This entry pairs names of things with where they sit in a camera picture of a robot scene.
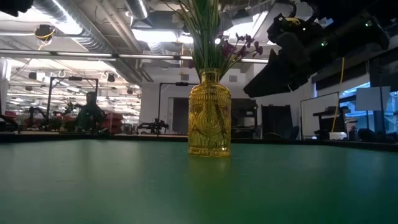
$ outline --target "wire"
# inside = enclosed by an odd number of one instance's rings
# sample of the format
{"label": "wire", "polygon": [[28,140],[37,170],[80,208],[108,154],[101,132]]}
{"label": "wire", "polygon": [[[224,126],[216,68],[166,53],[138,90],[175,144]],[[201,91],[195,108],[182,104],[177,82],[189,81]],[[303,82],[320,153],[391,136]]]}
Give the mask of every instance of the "wire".
{"label": "wire", "polygon": [[[42,50],[43,49],[43,47],[45,47],[45,46],[47,46],[47,45],[49,45],[49,44],[51,44],[51,42],[49,42],[48,44],[46,44],[46,45],[40,45],[40,47],[39,47],[39,49],[38,50]],[[18,75],[18,73],[19,72],[23,72],[24,70],[25,70],[25,68],[28,66],[28,64],[30,63],[30,61],[32,61],[32,58],[31,59],[29,59],[20,69],[18,69],[16,72],[14,72],[13,74],[11,74],[10,75],[10,81],[11,81],[11,78],[12,77],[14,77],[14,76],[16,76],[16,75]]]}
{"label": "wire", "polygon": [[[343,86],[343,77],[344,77],[344,67],[345,67],[345,63],[346,63],[346,58],[343,57],[342,61],[341,61],[341,77],[340,77],[340,90],[339,90],[339,94],[341,93],[341,89]],[[338,108],[340,107],[340,96],[337,99],[337,106],[335,109],[335,117],[333,118],[333,126],[331,127],[331,131],[333,132],[335,130],[335,123],[336,123],[336,117],[337,117],[337,111]]]}
{"label": "wire", "polygon": [[56,29],[54,29],[50,34],[47,34],[47,35],[44,35],[44,36],[38,36],[38,35],[35,35],[35,36],[37,38],[39,38],[39,39],[44,39],[45,38],[45,40],[47,41],[47,39],[55,33],[55,30]]}

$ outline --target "yellow cable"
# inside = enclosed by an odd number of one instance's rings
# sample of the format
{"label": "yellow cable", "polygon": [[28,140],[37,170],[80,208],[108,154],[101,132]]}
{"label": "yellow cable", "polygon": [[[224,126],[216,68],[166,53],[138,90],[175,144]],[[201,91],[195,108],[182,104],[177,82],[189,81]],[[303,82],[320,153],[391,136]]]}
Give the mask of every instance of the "yellow cable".
{"label": "yellow cable", "polygon": [[[340,77],[340,90],[338,92],[338,94],[341,94],[341,89],[342,89],[342,84],[343,84],[343,77],[344,77],[344,67],[345,67],[345,63],[346,63],[346,58],[343,57],[342,61],[341,61],[341,77]],[[340,107],[340,96],[338,96],[337,98],[337,106],[335,109],[335,118],[333,118],[333,126],[331,127],[331,131],[333,132],[335,130],[335,123],[336,123],[336,117],[337,117],[337,111],[338,108]]]}
{"label": "yellow cable", "polygon": [[46,37],[50,37],[51,35],[53,35],[54,34],[54,32],[55,32],[55,29],[51,32],[51,34],[47,34],[47,35],[44,35],[44,36],[37,36],[37,35],[35,35],[37,38],[46,38]]}

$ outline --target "flower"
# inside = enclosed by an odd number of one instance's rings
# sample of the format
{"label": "flower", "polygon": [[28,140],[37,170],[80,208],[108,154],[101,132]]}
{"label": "flower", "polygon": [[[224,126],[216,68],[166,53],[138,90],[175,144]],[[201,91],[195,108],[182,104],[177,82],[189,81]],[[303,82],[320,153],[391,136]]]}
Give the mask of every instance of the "flower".
{"label": "flower", "polygon": [[241,50],[238,51],[238,53],[236,54],[238,57],[242,57],[244,58],[246,55],[250,54],[250,52],[248,52],[246,50],[246,46],[244,45]]}
{"label": "flower", "polygon": [[262,53],[264,52],[264,49],[262,47],[256,47],[256,53],[253,54],[253,57],[255,57],[257,54],[262,55]]}
{"label": "flower", "polygon": [[188,68],[191,69],[195,66],[195,64],[193,63],[193,60],[189,60],[188,61]]}
{"label": "flower", "polygon": [[221,54],[224,57],[229,57],[230,54],[235,52],[236,47],[233,46],[232,44],[228,43],[228,41],[224,41],[223,48],[221,49]]}
{"label": "flower", "polygon": [[236,36],[236,41],[240,40],[244,41],[244,36],[239,36],[238,33],[235,33],[235,36]]}
{"label": "flower", "polygon": [[246,34],[246,43],[247,43],[247,45],[248,45],[248,48],[250,48],[251,43],[253,43],[253,41],[254,41],[254,39],[251,38],[250,35],[247,35],[247,34]]}

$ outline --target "table surface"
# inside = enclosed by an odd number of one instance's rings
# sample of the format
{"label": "table surface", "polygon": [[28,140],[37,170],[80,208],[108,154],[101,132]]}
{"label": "table surface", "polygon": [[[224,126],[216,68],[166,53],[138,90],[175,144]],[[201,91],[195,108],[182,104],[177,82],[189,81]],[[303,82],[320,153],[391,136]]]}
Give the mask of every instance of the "table surface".
{"label": "table surface", "polygon": [[398,153],[185,142],[0,144],[0,223],[397,223]]}

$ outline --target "yellow glass vase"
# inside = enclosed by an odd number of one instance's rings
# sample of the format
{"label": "yellow glass vase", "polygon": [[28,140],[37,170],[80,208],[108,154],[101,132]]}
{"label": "yellow glass vase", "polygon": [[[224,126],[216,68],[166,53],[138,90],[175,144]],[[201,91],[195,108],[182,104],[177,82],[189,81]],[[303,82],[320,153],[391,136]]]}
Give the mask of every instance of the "yellow glass vase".
{"label": "yellow glass vase", "polygon": [[189,153],[196,156],[231,155],[231,93],[220,85],[221,70],[200,70],[201,84],[189,95]]}

